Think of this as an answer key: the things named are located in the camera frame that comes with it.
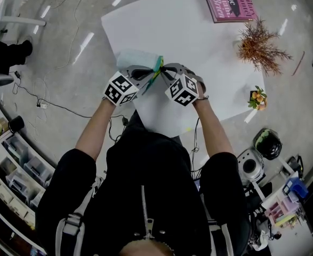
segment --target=light blue cloth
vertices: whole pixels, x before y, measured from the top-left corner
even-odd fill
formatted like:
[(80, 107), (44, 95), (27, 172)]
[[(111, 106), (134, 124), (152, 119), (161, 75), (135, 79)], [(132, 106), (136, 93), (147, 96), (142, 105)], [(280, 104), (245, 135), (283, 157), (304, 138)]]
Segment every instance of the light blue cloth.
[(135, 49), (122, 50), (117, 58), (117, 68), (126, 69), (129, 66), (145, 66), (158, 71), (161, 66), (162, 56)]

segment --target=white cube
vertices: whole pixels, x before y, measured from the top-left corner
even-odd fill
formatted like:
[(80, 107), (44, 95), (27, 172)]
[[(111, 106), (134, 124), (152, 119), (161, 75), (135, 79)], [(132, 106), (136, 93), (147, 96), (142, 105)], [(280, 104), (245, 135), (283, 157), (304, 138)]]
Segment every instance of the white cube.
[(198, 97), (197, 81), (182, 74), (166, 91), (169, 99), (187, 106)]
[(124, 77), (120, 72), (116, 72), (105, 87), (104, 95), (114, 105), (118, 106), (132, 101), (138, 91), (139, 89), (126, 77)]

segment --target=black shirt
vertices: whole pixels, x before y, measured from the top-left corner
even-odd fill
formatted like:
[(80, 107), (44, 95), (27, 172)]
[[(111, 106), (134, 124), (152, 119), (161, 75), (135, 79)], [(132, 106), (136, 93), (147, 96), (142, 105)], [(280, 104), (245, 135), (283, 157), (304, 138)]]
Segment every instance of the black shirt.
[[(210, 255), (205, 210), (181, 145), (157, 133), (129, 134), (108, 150), (107, 166), (106, 179), (84, 213), (82, 255), (118, 255), (127, 243), (146, 235), (141, 185), (155, 239), (176, 255)], [(49, 255), (54, 255), (59, 221), (79, 207), (95, 176), (95, 161), (82, 151), (73, 149), (61, 158), (36, 213), (38, 236)], [(248, 239), (248, 217), (236, 157), (212, 156), (200, 185), (210, 215), (228, 223), (239, 255)]]

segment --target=potted flower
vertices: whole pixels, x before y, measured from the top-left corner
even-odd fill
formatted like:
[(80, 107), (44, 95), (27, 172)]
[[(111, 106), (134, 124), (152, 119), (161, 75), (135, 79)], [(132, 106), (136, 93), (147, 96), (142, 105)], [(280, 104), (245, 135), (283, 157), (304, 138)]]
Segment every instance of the potted flower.
[(237, 55), (240, 59), (253, 63), (255, 70), (263, 67), (265, 75), (273, 72), (274, 75), (282, 74), (279, 70), (277, 58), (292, 60), (285, 51), (276, 48), (271, 40), (278, 38), (278, 32), (271, 33), (264, 26), (264, 20), (257, 19), (256, 26), (245, 23), (246, 29), (240, 31), (240, 43)]
[(255, 91), (250, 92), (250, 101), (248, 101), (248, 106), (256, 110), (264, 110), (268, 105), (268, 96), (264, 93), (262, 88), (256, 86)]

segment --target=pink book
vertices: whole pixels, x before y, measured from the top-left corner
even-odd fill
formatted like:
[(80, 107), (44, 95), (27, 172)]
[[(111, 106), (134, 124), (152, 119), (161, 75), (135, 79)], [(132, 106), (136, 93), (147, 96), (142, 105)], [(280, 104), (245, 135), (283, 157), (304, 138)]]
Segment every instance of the pink book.
[(257, 19), (251, 0), (207, 0), (214, 22), (245, 22)]

